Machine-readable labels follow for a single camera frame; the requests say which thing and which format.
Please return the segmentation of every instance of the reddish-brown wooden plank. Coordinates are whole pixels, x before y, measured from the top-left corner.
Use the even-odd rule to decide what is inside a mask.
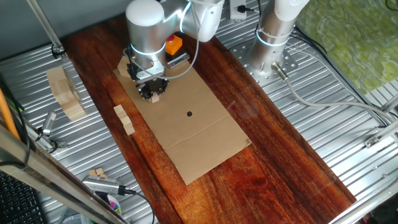
[[[182,38],[193,55],[195,40]],[[252,144],[186,186],[113,73],[128,40],[122,16],[63,42],[161,223],[328,223],[355,201],[216,38],[201,44],[194,68]],[[132,137],[115,119],[119,104]]]

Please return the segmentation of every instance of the black keyboard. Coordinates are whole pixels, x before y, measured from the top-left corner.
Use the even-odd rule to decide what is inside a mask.
[[[37,192],[3,172],[0,172],[0,223],[46,223]]]

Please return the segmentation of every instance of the metal rail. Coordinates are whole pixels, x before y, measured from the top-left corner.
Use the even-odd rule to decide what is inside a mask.
[[[127,223],[49,153],[36,147],[36,151],[30,153],[27,168],[2,166],[0,169],[97,223]],[[26,145],[0,126],[0,160],[23,161],[25,156]]]

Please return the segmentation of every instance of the gray cable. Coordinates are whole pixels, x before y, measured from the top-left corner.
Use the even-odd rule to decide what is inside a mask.
[[[293,89],[292,84],[290,84],[289,79],[285,80],[286,85],[288,86],[288,88],[291,90],[291,92],[293,93],[293,95],[303,104],[308,105],[308,106],[315,106],[315,107],[329,107],[329,106],[341,106],[341,105],[347,105],[347,106],[358,106],[358,107],[362,107],[365,109],[369,109],[372,110],[374,112],[376,112],[377,114],[387,118],[391,123],[395,122],[394,118],[392,118],[389,114],[373,107],[373,106],[369,106],[363,103],[357,103],[357,102],[336,102],[336,103],[311,103],[308,102],[306,100],[304,100],[303,98],[301,98],[296,91]]]
[[[193,64],[194,64],[195,61],[197,60],[198,51],[199,51],[199,29],[200,29],[200,25],[197,26],[197,21],[199,22],[199,19],[198,19],[198,16],[197,16],[197,13],[196,13],[196,11],[195,11],[195,9],[194,9],[193,4],[191,4],[191,7],[192,7],[192,15],[193,15],[193,17],[194,17],[194,18],[193,18],[193,22],[194,22],[195,26],[197,27],[197,48],[196,48],[195,56],[193,57],[192,63],[191,63],[191,65],[188,67],[188,69],[186,69],[185,72],[183,72],[183,73],[181,73],[181,74],[179,74],[179,75],[173,76],[173,77],[162,77],[162,76],[159,76],[159,75],[152,74],[151,72],[148,72],[146,69],[144,69],[142,66],[140,66],[135,60],[133,60],[132,62],[133,62],[135,65],[137,65],[137,67],[139,67],[142,71],[146,72],[147,74],[149,74],[149,75],[151,75],[151,76],[153,76],[153,77],[161,78],[161,79],[164,79],[164,80],[170,80],[170,79],[174,79],[174,78],[180,78],[181,76],[185,75],[185,74],[192,68]]]

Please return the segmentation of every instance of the wooden block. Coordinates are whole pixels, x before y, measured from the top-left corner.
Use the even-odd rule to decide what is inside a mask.
[[[95,172],[97,173],[97,175],[104,174],[104,170],[102,168],[96,169]]]
[[[123,56],[119,62],[118,70],[119,70],[120,75],[130,78],[130,74],[127,71],[127,64],[129,64],[129,63],[130,63],[129,59],[126,56]]]
[[[46,71],[49,83],[55,83],[66,78],[65,71],[62,66]]]
[[[71,121],[86,115],[86,112],[83,110],[77,100],[62,104],[61,108]]]
[[[114,111],[116,112],[116,115],[120,119],[120,121],[123,124],[123,128],[126,131],[127,135],[130,135],[132,133],[135,133],[136,130],[132,126],[131,120],[125,110],[123,109],[122,105],[117,105],[114,108]]]
[[[72,92],[70,90],[70,86],[66,79],[50,83],[50,87],[54,98],[60,105],[80,99],[75,91]]]
[[[128,116],[119,117],[120,121],[123,125],[131,124],[130,118]]]
[[[122,105],[117,105],[117,106],[115,106],[113,109],[114,109],[114,111],[116,112],[116,114],[119,114],[120,112],[123,112],[123,111],[124,111]]]
[[[97,175],[97,173],[95,172],[95,170],[90,170],[88,171],[88,175]]]
[[[80,97],[72,79],[62,67],[57,67],[46,72],[54,98],[61,105],[63,112],[69,119],[74,120],[86,113],[79,104]]]
[[[158,102],[159,101],[159,94],[157,94],[156,92],[154,92],[153,94],[152,94],[152,97],[150,98],[150,102],[151,103],[156,103],[156,102]]]
[[[130,135],[130,134],[133,134],[136,132],[136,130],[132,126],[132,123],[128,123],[128,124],[124,125],[123,127],[124,127],[124,130],[126,131],[127,135]]]

